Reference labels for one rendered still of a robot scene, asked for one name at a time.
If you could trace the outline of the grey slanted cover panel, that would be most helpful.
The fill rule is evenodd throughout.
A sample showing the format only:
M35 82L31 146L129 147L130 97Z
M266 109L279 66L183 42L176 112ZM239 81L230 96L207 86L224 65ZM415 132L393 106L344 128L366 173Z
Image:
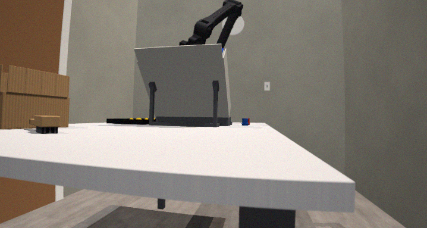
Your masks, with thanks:
M218 80L218 117L221 126L232 125L227 50L221 43L134 49L150 99L155 82L156 121L213 123L214 90Z

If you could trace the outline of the brown cardboard box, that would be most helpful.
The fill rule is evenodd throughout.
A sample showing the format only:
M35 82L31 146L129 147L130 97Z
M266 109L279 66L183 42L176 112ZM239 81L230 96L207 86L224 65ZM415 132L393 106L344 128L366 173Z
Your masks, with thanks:
M8 73L2 70L0 65L0 130L36 129L29 124L35 115L60 116L60 127L68 127L69 76L12 65Z

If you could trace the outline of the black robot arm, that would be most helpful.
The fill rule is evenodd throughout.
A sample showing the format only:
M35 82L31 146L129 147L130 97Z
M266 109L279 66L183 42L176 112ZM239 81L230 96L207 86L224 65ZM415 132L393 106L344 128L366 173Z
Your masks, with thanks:
M214 27L219 24L222 20L227 18L222 32L219 36L219 39L216 44L221 43L222 48L224 48L227 39L231 33L234 23L241 16L241 10L243 9L243 4L235 0L225 0L222 7L215 11L208 17L200 19L194 27L193 36L191 36L187 41L182 40L179 43L179 46L183 45L205 45L206 39L210 38L210 35Z

